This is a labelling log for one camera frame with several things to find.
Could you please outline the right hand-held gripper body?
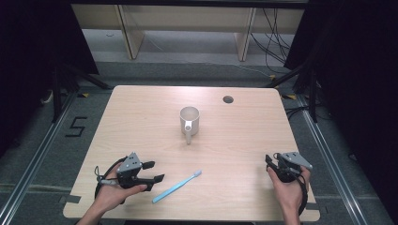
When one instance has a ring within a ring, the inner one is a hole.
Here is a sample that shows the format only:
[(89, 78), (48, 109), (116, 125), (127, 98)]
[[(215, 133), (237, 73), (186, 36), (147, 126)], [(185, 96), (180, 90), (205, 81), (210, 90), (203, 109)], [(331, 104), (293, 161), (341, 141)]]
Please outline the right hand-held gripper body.
[(274, 168), (278, 178), (284, 183), (290, 183), (302, 173), (302, 167), (311, 170), (313, 165), (299, 152), (275, 153), (273, 157), (277, 160)]

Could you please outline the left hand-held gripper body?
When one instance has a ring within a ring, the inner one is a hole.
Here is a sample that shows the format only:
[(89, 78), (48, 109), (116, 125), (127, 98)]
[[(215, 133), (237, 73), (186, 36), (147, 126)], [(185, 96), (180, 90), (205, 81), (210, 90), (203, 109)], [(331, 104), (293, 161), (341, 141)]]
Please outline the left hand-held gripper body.
[(146, 185), (147, 181), (138, 177), (142, 169), (142, 163), (135, 153), (127, 156), (116, 170), (118, 184), (122, 188), (132, 188), (139, 185)]

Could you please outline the person's right hand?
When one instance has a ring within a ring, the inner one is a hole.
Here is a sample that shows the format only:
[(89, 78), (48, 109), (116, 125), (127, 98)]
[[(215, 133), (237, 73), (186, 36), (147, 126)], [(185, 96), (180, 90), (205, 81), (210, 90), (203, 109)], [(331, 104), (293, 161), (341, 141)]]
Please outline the person's right hand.
[(298, 180), (290, 183), (282, 182), (275, 173), (268, 173), (274, 186), (274, 193), (283, 212), (296, 211), (299, 213), (303, 199), (303, 189), (301, 187), (305, 186), (305, 190), (309, 189), (311, 174), (306, 168), (302, 167), (301, 169), (302, 173), (298, 177)]

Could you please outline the person's left hand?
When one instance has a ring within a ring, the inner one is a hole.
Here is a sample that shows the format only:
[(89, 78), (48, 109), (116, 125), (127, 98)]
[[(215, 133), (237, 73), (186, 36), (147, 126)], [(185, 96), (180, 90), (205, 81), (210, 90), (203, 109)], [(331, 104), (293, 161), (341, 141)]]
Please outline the person's left hand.
[(120, 185), (103, 185), (93, 204), (101, 205), (106, 208), (106, 212), (116, 208), (129, 196), (143, 192), (146, 185), (139, 185), (131, 188), (122, 188)]

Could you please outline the light blue toothbrush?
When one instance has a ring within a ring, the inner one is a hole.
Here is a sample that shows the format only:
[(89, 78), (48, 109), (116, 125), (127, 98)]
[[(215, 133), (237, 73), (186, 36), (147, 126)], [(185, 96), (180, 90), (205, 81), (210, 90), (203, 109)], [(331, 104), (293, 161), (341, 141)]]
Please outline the light blue toothbrush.
[(187, 183), (189, 183), (192, 179), (200, 176), (201, 174), (202, 174), (202, 170), (198, 170), (198, 171), (194, 172), (190, 177), (178, 182), (177, 184), (175, 184), (172, 187), (166, 189), (161, 194), (159, 194), (158, 196), (153, 198), (152, 199), (152, 203), (157, 203), (157, 202), (161, 201), (162, 199), (164, 199), (165, 197), (169, 196), (170, 194), (172, 194), (174, 191), (178, 190), (179, 188), (182, 188)]

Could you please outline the black metal stand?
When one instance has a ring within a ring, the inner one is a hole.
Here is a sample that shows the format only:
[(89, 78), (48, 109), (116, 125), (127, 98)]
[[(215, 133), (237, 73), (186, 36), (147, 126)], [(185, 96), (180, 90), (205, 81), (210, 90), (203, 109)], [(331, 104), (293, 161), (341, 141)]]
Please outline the black metal stand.
[(101, 80), (93, 77), (92, 75), (85, 73), (77, 67), (68, 64), (57, 64), (52, 72), (53, 82), (53, 99), (54, 99), (54, 118), (55, 122), (64, 111), (64, 103), (61, 98), (61, 88), (64, 87), (67, 93), (77, 93), (80, 90), (80, 85), (77, 83), (76, 78), (82, 78), (96, 85), (97, 87), (104, 90), (111, 90), (112, 86), (102, 82)]
[(266, 88), (274, 88), (295, 76), (297, 76), (297, 79), (293, 86), (293, 91), (296, 94), (302, 94), (305, 90), (309, 91), (309, 114), (313, 119), (313, 122), (316, 123), (316, 73), (314, 66), (311, 63), (303, 63), (302, 65), (283, 75), (281, 78), (278, 78), (267, 84)]

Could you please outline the black curtain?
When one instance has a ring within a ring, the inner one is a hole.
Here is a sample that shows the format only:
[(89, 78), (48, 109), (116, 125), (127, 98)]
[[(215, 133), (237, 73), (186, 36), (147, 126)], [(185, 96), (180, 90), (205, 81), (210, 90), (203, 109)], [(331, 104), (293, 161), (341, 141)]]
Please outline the black curtain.
[(329, 111), (394, 225), (398, 225), (398, 0), (307, 0), (285, 66), (315, 59)]
[(98, 72), (68, 1), (0, 0), (0, 158), (64, 65)]

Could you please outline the aluminium floor rail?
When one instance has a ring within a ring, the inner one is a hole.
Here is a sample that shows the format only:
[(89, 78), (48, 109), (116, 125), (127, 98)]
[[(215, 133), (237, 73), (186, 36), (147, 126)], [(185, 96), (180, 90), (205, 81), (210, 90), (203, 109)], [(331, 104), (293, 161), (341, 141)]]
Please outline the aluminium floor rail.
[(14, 186), (12, 192), (8, 196), (8, 200), (0, 210), (0, 225), (9, 225), (11, 220), (13, 219), (15, 213), (17, 212), (19, 206), (21, 205), (23, 198), (30, 187), (33, 179), (36, 177), (38, 170), (47, 156), (48, 152), (50, 151), (51, 145), (54, 142), (54, 139), (59, 132), (65, 118), (68, 115), (69, 109), (74, 102), (75, 98), (77, 98), (76, 93), (68, 94), (65, 98), (65, 102), (61, 108), (61, 113), (54, 120), (46, 135), (44, 136), (40, 146), (36, 150), (35, 155), (32, 156), (29, 164), (27, 165), (26, 169), (22, 177), (20, 178), (19, 182)]
[(358, 200), (347, 184), (341, 169), (338, 167), (338, 164), (330, 151), (329, 145), (327, 144), (319, 125), (313, 120), (308, 111), (304, 111), (303, 116), (314, 137), (320, 154), (326, 163), (330, 177), (333, 180), (354, 225), (369, 225)]

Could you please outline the beige wooden desk frame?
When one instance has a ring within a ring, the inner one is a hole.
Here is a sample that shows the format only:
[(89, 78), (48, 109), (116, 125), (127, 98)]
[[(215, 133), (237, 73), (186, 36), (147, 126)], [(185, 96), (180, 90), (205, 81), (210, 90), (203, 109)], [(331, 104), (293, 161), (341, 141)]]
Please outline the beige wooden desk frame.
[(119, 30), (130, 59), (137, 57), (147, 31), (224, 32), (235, 36), (237, 58), (246, 60), (251, 33), (294, 35), (301, 9), (260, 7), (161, 7), (74, 4), (83, 29)]

